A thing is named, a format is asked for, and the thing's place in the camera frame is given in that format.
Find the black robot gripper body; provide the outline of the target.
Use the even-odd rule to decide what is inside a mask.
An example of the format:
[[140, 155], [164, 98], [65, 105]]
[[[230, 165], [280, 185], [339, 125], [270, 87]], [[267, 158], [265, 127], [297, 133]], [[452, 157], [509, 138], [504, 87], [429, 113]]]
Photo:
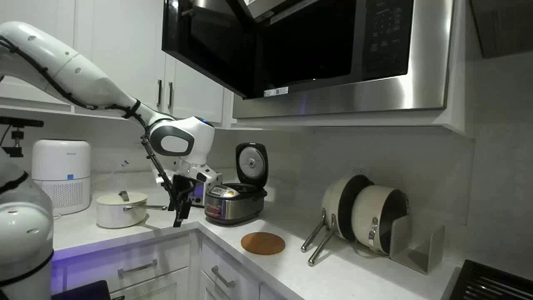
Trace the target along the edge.
[[189, 198], [189, 193], [194, 190], [195, 183], [199, 180], [187, 178], [182, 175], [174, 177], [172, 183], [172, 208], [177, 210], [180, 205], [185, 205], [187, 202], [192, 202]]

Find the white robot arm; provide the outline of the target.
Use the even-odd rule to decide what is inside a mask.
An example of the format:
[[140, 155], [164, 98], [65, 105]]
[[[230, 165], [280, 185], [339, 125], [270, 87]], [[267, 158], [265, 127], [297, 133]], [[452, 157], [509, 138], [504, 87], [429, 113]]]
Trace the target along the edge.
[[[197, 183], [215, 180], [207, 165], [215, 128], [199, 118], [175, 118], [134, 98], [82, 53], [26, 23], [0, 25], [0, 75], [21, 78], [42, 92], [87, 110], [115, 110], [144, 128], [147, 158], [184, 162], [162, 185], [170, 210], [184, 222]], [[0, 300], [52, 300], [52, 198], [6, 152], [0, 153]]]

